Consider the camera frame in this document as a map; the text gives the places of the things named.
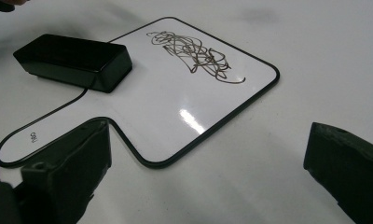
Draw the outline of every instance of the scribble drawing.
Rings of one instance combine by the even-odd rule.
[[[215,49],[207,49],[195,37],[176,35],[172,32],[153,32],[146,34],[153,45],[162,45],[172,56],[178,57],[188,67],[190,73],[196,73],[199,67],[218,81],[239,84],[245,81],[228,80],[226,72],[231,69],[225,54]]]

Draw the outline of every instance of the whiteboard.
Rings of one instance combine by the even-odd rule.
[[[176,18],[151,22],[111,42],[125,45],[131,55],[133,68],[122,82],[111,93],[85,90],[10,134],[0,143],[0,165],[21,165],[76,126],[107,118],[142,164],[164,167],[280,77],[273,65]]]

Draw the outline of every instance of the white surface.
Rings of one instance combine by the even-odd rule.
[[[164,16],[273,63],[281,80],[163,170],[111,132],[123,149],[80,223],[352,223],[302,162],[313,121],[373,143],[373,1],[30,1],[0,13],[0,141],[80,92],[26,76],[13,51],[43,33],[108,41]]]
[[[228,77],[220,79],[244,82],[218,81],[200,66],[191,74],[179,58],[162,45],[153,45],[153,37],[147,36],[163,31],[193,36],[203,47],[225,54],[231,69],[218,74]],[[127,46],[133,63],[132,71],[121,84],[110,94],[88,91],[72,105],[15,133],[1,147],[1,161],[19,161],[96,117],[114,120],[145,160],[166,161],[277,77],[267,64],[175,19],[156,21],[113,43]],[[183,56],[189,66],[195,64]]]

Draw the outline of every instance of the whiteboard eraser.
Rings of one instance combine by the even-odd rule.
[[[59,35],[41,35],[14,57],[32,75],[107,93],[132,68],[123,45]]]

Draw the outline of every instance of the white table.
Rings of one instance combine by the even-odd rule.
[[[113,166],[79,223],[352,223],[302,163],[313,121],[373,144],[373,1],[30,1],[0,13],[0,141],[81,91],[27,75],[16,49],[44,33],[109,41],[164,16],[273,63],[280,82],[162,170],[111,130]]]

